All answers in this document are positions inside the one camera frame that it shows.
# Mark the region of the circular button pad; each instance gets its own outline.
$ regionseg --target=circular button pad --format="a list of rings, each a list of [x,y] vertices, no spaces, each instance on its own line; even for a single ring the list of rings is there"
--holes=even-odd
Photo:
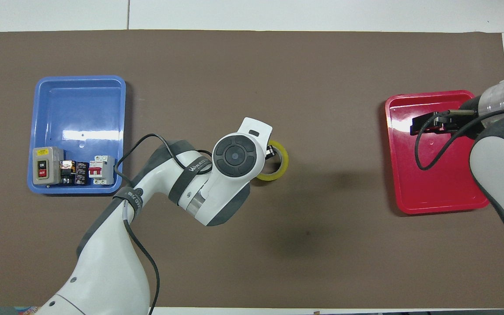
[[[217,144],[213,160],[220,172],[229,177],[242,177],[256,164],[256,145],[245,136],[226,137]]]

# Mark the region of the circuit breaker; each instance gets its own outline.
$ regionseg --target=circuit breaker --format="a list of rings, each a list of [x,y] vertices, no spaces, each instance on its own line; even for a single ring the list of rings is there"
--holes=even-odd
[[[88,177],[95,185],[114,184],[114,156],[96,155],[94,161],[88,163]]]
[[[63,150],[55,146],[36,147],[32,150],[32,183],[52,185],[60,182],[60,161]]]

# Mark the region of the roll of tape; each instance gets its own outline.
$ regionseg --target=roll of tape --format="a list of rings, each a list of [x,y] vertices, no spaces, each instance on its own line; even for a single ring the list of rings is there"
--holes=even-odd
[[[279,177],[282,177],[287,170],[287,167],[289,166],[289,155],[287,154],[287,150],[284,148],[284,146],[281,145],[281,143],[270,140],[268,142],[268,145],[273,147],[273,150],[276,152],[276,154],[280,157],[281,160],[281,165],[278,170],[276,170],[274,173],[271,174],[264,174],[260,173],[256,178],[260,179],[261,181],[275,181]]]

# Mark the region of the black cable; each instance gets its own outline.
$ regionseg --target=black cable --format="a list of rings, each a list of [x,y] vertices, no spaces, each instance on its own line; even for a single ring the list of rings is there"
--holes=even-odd
[[[154,309],[154,306],[156,305],[157,303],[157,298],[158,298],[158,290],[160,289],[160,286],[161,286],[161,280],[159,278],[159,275],[158,275],[158,268],[157,268],[157,264],[154,263],[154,260],[153,260],[153,257],[150,256],[150,254],[148,253],[148,251],[145,249],[145,247],[141,244],[140,240],[137,239],[136,235],[133,233],[132,231],[132,228],[130,227],[130,224],[128,223],[128,220],[127,219],[124,219],[124,226],[126,227],[126,231],[128,231],[128,234],[129,234],[129,237],[132,238],[133,242],[137,245],[137,247],[140,248],[140,250],[142,251],[142,253],[145,255],[145,257],[147,257],[147,259],[150,261],[150,263],[153,265],[153,269],[154,269],[154,275],[157,279],[157,286],[155,288],[155,291],[154,291],[154,299],[153,299],[153,303],[150,305],[150,310],[149,310],[149,315],[151,315],[153,313],[153,309]]]
[[[143,137],[141,137],[141,139],[139,139],[138,142],[136,142],[136,145],[134,145],[131,150],[129,150],[126,154],[124,154],[124,156],[122,156],[122,158],[120,158],[118,160],[118,163],[116,163],[116,165],[114,165],[114,172],[116,172],[116,174],[118,174],[118,176],[122,177],[124,179],[124,181],[126,181],[128,183],[128,186],[130,186],[130,187],[133,187],[132,181],[124,173],[120,172],[120,170],[118,169],[118,166],[120,166],[120,164],[122,162],[124,162],[124,160],[133,152],[133,150],[135,150],[137,148],[137,146],[139,146],[141,144],[141,142],[143,142],[145,139],[147,139],[149,137],[159,138],[162,141],[162,143],[164,144],[164,146],[166,147],[166,150],[168,151],[168,153],[170,154],[172,159],[174,159],[174,161],[176,162],[176,164],[178,164],[178,166],[180,166],[182,169],[186,168],[184,166],[184,164],[182,164],[182,162],[180,162],[180,160],[176,157],[176,155],[174,155],[174,153],[172,153],[172,150],[170,149],[168,142],[163,137],[161,137],[160,135],[158,135],[156,133],[148,133],[148,134],[144,135]],[[209,152],[207,150],[198,150],[198,152],[205,152],[211,156],[211,152]],[[209,173],[209,172],[211,172],[211,170],[212,170],[212,168],[208,168],[206,170],[200,170],[198,172],[198,175]]]
[[[493,117],[493,116],[504,114],[504,109],[497,110],[495,112],[491,112],[491,113],[485,114],[483,116],[480,116],[480,117],[472,120],[471,122],[465,124],[464,126],[462,126],[462,128],[460,128],[456,133],[454,133],[452,135],[452,137],[444,144],[444,146],[442,146],[441,151],[438,152],[438,154],[429,163],[429,165],[424,167],[421,165],[420,154],[419,154],[419,146],[420,146],[421,136],[424,133],[425,129],[427,129],[427,127],[433,122],[433,120],[435,118],[437,118],[439,116],[447,116],[449,114],[450,114],[450,110],[446,110],[445,112],[440,112],[438,114],[433,115],[423,124],[423,127],[420,129],[420,132],[418,133],[417,138],[416,138],[416,147],[414,150],[415,155],[416,155],[417,167],[419,167],[420,170],[428,170],[428,169],[432,168],[434,166],[434,164],[436,164],[437,161],[441,158],[441,156],[445,153],[446,149],[448,149],[448,147],[452,144],[452,142],[454,142],[454,140],[456,140],[456,138],[462,136],[464,133],[466,133],[466,131],[468,131],[470,128],[474,127],[476,124],[478,124],[482,120],[485,120],[485,119]]]

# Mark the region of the brown mat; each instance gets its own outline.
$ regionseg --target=brown mat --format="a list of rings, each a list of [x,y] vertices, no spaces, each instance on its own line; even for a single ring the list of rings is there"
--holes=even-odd
[[[504,308],[497,214],[403,216],[384,118],[395,94],[480,94],[502,80],[500,34],[241,31],[0,33],[0,305],[57,291],[110,201],[36,195],[25,182],[36,82],[89,74],[132,88],[126,149],[148,132],[212,149],[251,116],[290,153],[287,174],[255,183],[220,227],[154,196],[133,227],[157,260],[160,306]]]

